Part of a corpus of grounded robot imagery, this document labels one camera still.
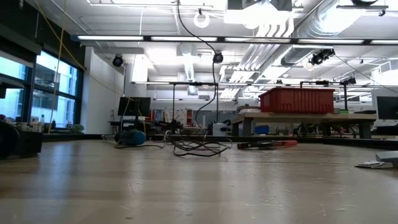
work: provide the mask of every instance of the red bin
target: red bin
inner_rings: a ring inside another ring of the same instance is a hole
[[[259,95],[261,112],[334,113],[330,89],[272,88]]]

